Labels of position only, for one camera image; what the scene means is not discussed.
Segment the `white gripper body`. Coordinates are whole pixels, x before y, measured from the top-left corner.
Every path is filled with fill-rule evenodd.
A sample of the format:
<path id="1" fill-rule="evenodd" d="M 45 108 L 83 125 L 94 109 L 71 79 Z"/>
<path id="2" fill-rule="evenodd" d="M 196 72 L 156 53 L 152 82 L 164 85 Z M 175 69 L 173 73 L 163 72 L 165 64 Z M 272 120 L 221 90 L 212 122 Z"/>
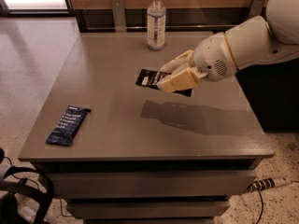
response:
<path id="1" fill-rule="evenodd" d="M 207 81 L 216 82 L 236 74 L 225 33 L 217 33 L 203 40 L 195 48 L 192 61 L 201 72 L 206 73 Z"/>

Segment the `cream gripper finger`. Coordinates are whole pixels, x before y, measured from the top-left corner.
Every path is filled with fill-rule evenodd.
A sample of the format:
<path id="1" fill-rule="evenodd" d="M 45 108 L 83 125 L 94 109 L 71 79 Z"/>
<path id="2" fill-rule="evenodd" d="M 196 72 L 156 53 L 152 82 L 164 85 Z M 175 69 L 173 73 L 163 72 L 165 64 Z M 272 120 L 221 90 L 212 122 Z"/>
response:
<path id="1" fill-rule="evenodd" d="M 160 68 L 160 71 L 171 74 L 178 68 L 193 67 L 192 54 L 193 54 L 192 49 L 189 49 L 189 50 L 181 53 L 175 59 L 173 59 L 170 62 L 164 64 Z"/>
<path id="2" fill-rule="evenodd" d="M 163 92 L 184 91 L 195 88 L 207 76 L 207 72 L 200 71 L 197 67 L 163 67 L 161 72 L 167 76 L 157 82 L 157 87 Z"/>

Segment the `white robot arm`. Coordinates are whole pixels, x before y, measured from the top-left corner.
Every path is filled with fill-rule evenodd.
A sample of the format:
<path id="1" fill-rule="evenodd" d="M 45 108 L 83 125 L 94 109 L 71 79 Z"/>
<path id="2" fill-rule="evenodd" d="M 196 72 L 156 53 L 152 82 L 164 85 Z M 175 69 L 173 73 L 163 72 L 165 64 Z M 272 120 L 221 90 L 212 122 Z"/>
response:
<path id="1" fill-rule="evenodd" d="M 299 0 L 268 0 L 265 15 L 216 33 L 195 49 L 161 67 L 167 76 L 160 91 L 192 89 L 200 81 L 219 81 L 255 64 L 268 65 L 299 56 Z"/>

